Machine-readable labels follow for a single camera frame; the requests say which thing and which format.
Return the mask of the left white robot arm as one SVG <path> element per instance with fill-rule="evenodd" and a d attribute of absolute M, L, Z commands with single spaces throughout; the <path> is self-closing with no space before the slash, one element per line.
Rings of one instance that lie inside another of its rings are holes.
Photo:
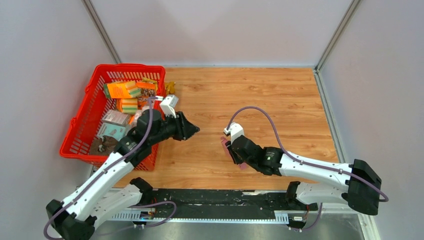
<path fill-rule="evenodd" d="M 152 187 L 140 177 L 114 195 L 105 194 L 146 159 L 154 145 L 169 138 L 186 141 L 199 131 L 181 111 L 162 117 L 156 109 L 145 110 L 136 126 L 81 187 L 62 201 L 53 199 L 47 204 L 49 220 L 43 229 L 44 236 L 52 239 L 48 234 L 52 227 L 62 240 L 88 240 L 100 225 L 123 209 L 134 205 L 148 207 L 153 201 Z"/>

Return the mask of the pink paper box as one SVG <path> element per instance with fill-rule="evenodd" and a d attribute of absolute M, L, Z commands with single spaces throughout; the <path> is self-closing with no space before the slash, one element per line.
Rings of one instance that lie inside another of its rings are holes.
<path fill-rule="evenodd" d="M 238 157 L 238 155 L 232 150 L 231 141 L 226 139 L 224 136 L 222 136 L 220 138 L 220 142 L 221 142 L 221 145 L 223 147 L 225 154 L 228 155 L 232 159 L 233 163 L 235 165 L 237 165 L 241 170 L 245 170 L 248 167 L 248 165 L 245 162 L 243 162 Z"/>

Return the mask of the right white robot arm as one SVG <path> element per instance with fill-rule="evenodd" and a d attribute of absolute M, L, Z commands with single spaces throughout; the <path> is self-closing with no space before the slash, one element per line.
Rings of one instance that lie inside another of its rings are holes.
<path fill-rule="evenodd" d="M 234 164 L 247 165 L 266 176 L 299 177 L 314 183 L 293 181 L 287 188 L 286 205 L 299 209 L 303 204 L 346 204 L 359 213 L 376 216 L 382 179 L 364 160 L 330 163 L 284 153 L 278 147 L 261 147 L 244 135 L 223 140 L 222 145 Z"/>

